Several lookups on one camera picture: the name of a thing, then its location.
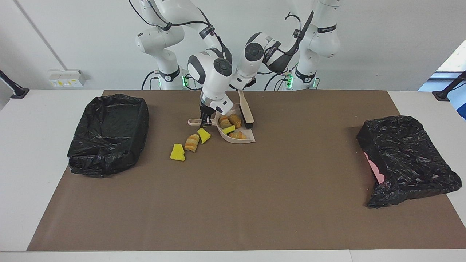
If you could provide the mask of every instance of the green indicator light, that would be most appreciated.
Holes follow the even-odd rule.
[[[185,87],[187,87],[187,86],[188,86],[188,83],[186,82],[186,77],[181,76],[181,79],[183,79],[183,85],[184,85]]]
[[[287,87],[289,89],[291,89],[291,87],[293,86],[293,81],[295,80],[295,78],[293,76],[289,76],[290,78],[288,79],[288,83],[287,83]]]

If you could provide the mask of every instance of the bin lined with trash bag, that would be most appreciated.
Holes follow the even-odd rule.
[[[422,124],[409,116],[366,121],[357,135],[376,176],[367,206],[459,190],[461,179],[443,160]]]
[[[144,99],[123,94],[94,98],[69,147],[71,172],[103,178],[131,168],[144,149],[148,128]]]

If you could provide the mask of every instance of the wall socket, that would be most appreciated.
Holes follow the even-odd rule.
[[[80,70],[49,70],[48,81],[53,87],[83,87],[86,78]]]

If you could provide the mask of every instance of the brown paper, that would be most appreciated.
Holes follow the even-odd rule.
[[[105,179],[67,169],[28,250],[466,248],[446,195],[365,206],[374,177],[356,134],[398,114],[386,91],[246,92],[257,142],[234,145],[208,127],[185,162],[170,152],[198,129],[186,120],[199,93],[124,93],[149,105],[138,164]]]

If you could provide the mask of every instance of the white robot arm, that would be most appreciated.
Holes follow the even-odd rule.
[[[176,55],[165,48],[181,42],[185,38],[182,27],[168,27],[157,15],[157,6],[150,0],[140,0],[141,14],[144,21],[153,27],[144,30],[136,37],[136,44],[141,52],[151,55],[160,71],[160,83],[164,90],[176,90],[183,86],[182,68],[178,65]]]
[[[180,26],[189,26],[199,33],[207,50],[192,55],[188,71],[203,85],[200,99],[202,126],[210,124],[215,112],[228,112],[233,103],[226,95],[232,77],[232,55],[215,33],[204,13],[190,0],[140,0],[142,19],[155,28],[140,33],[137,45],[144,53],[156,58],[161,72],[162,88],[179,89],[182,85],[176,56],[165,48],[183,40]]]
[[[315,0],[312,25],[300,44],[299,63],[293,73],[293,85],[284,90],[308,89],[317,73],[320,57],[333,57],[340,49],[336,21],[343,0]]]
[[[315,0],[313,11],[303,27],[295,30],[295,40],[286,48],[282,48],[280,42],[265,33],[254,34],[241,54],[231,87],[242,90],[254,84],[261,63],[272,72],[285,73],[291,58],[299,49],[300,59],[292,74],[294,83],[284,90],[308,88],[315,77],[320,56],[332,57],[340,48],[336,33],[336,11],[342,1]]]
[[[283,47],[279,41],[263,32],[251,36],[246,43],[244,52],[241,54],[231,86],[235,89],[243,90],[245,87],[254,84],[254,77],[259,71],[261,63],[265,64],[272,72],[283,73],[287,69],[293,55],[297,53],[313,16],[314,12],[311,12],[302,28],[301,21],[299,21],[300,28],[294,31],[294,39],[286,47]]]
[[[193,79],[203,85],[199,104],[201,127],[211,125],[211,115],[215,111],[226,114],[233,107],[226,95],[233,74],[231,63],[217,52],[206,50],[189,57],[188,70]]]

